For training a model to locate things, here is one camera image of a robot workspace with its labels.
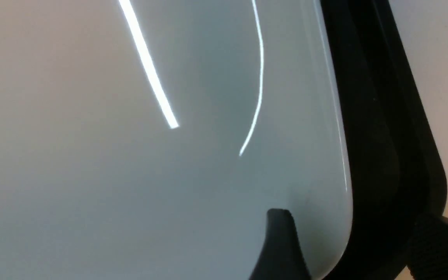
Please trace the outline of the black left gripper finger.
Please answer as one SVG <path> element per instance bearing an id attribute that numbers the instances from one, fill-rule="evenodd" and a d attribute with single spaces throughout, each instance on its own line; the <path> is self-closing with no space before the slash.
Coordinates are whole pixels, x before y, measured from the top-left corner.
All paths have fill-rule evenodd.
<path id="1" fill-rule="evenodd" d="M 265 240 L 251 280 L 310 280 L 294 218 L 286 209 L 269 209 Z"/>

